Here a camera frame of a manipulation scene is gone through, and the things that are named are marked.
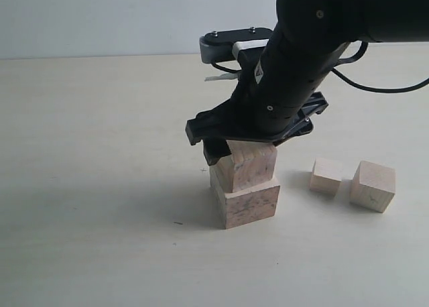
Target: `wire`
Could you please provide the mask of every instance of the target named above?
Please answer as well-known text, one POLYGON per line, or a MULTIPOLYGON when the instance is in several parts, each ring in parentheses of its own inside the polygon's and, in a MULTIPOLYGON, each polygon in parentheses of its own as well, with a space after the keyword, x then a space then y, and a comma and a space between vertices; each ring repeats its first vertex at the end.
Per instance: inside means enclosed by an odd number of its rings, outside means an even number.
POLYGON ((399 94, 399 93, 408 93, 410 91, 418 90, 420 88, 423 88, 429 84, 429 78, 422 81, 420 84, 416 84, 414 86, 405 87, 405 88, 396 88, 396 89, 388 89, 388 88, 373 88, 368 86, 363 86, 361 84, 357 84, 356 82, 352 81, 351 79, 347 78, 344 74, 339 72, 337 69, 332 69, 332 72, 336 74, 340 79, 345 81, 347 84, 361 89, 365 91, 371 91, 373 93, 383 93, 383 94, 399 94))
POLYGON ((359 50, 356 52, 354 56, 351 56, 350 58, 343 58, 338 60, 335 66, 337 67, 337 66, 341 66, 342 64, 352 64, 358 61, 360 58, 363 57, 367 49, 368 49, 368 42, 362 42, 361 47, 359 48, 359 50))
POLYGON ((212 66, 218 70, 228 72, 229 74, 238 74, 240 72, 240 70, 230 69, 230 68, 226 68, 224 66, 221 66, 214 61, 212 62, 212 66))

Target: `table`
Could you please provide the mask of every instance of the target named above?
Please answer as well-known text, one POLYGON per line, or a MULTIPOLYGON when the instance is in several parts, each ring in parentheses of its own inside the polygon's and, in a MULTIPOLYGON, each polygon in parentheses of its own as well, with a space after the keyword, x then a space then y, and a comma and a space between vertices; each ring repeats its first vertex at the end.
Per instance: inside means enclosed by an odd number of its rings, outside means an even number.
MULTIPOLYGON (((342 70, 405 86, 428 53, 370 46, 342 70)), ((314 132, 279 147, 276 216, 225 231, 184 133, 232 92, 218 73, 195 55, 0 61, 2 306, 427 305, 429 90, 330 75, 314 132), (334 199, 308 190, 318 156, 345 165, 334 199), (349 204, 360 160, 397 170, 385 214, 349 204)))

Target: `wooden block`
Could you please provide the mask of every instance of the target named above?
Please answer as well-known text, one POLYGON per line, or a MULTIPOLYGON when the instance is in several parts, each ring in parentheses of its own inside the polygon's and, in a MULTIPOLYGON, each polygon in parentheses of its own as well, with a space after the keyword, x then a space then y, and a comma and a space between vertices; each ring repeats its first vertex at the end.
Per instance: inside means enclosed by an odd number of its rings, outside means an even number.
POLYGON ((211 188, 218 200, 226 229, 266 219, 275 214, 280 192, 280 185, 275 177, 245 190, 229 193, 223 190, 218 174, 219 169, 210 167, 211 188))
POLYGON ((351 203, 383 213, 395 196, 396 172, 362 161, 351 185, 351 203))
POLYGON ((272 180, 277 148, 270 143, 228 141, 231 155, 216 164, 225 192, 234 193, 272 180))
POLYGON ((343 165, 334 160, 317 158, 313 165, 310 189, 329 195, 335 195, 343 179, 343 165))

